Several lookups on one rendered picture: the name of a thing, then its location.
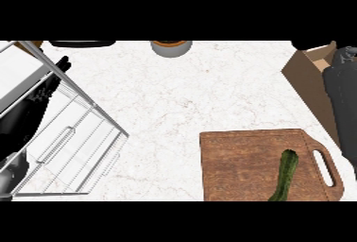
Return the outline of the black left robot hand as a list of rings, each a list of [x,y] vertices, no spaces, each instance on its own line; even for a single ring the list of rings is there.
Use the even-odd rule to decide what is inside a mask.
[[[60,81],[60,78],[51,74],[0,118],[0,161],[22,149],[34,137],[47,109],[48,99]]]

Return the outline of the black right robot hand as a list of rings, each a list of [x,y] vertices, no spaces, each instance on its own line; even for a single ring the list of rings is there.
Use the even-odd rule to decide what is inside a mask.
[[[340,151],[357,180],[357,47],[342,47],[333,54],[332,65],[321,72],[324,91],[330,98]]]

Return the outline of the brown cardboard box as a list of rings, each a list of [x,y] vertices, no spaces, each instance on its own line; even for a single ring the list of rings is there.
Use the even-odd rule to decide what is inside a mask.
[[[336,42],[308,50],[296,50],[281,69],[281,74],[293,86],[336,146],[339,146],[335,115],[321,78],[321,72],[330,66],[335,51]]]

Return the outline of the brown wooden cutting board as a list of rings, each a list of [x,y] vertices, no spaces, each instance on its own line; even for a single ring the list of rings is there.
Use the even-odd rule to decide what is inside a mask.
[[[205,200],[268,200],[287,149],[298,156],[287,200],[342,198],[343,182],[329,151],[304,130],[208,131],[199,134],[199,145]]]

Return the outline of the black rounded object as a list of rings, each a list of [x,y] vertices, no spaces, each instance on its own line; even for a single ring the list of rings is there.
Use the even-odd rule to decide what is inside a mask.
[[[329,41],[326,40],[309,40],[309,41],[293,40],[292,41],[292,46],[296,50],[308,50],[311,48],[324,46],[327,44],[329,44]]]

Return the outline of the green cucumber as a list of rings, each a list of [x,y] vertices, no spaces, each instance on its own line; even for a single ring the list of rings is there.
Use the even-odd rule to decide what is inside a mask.
[[[298,165],[298,155],[293,150],[286,149],[280,157],[279,175],[276,189],[268,201],[286,201],[293,179],[293,172]]]

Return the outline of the black flat appliance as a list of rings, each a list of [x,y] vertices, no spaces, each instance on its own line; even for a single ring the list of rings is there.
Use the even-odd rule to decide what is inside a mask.
[[[90,48],[113,45],[115,41],[48,41],[53,46],[69,48]]]

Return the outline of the grey pot with brown rim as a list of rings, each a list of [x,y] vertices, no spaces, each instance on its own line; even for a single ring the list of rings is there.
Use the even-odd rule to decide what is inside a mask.
[[[177,58],[183,56],[190,48],[191,41],[178,41],[174,43],[162,43],[159,41],[150,42],[153,52],[165,58]]]

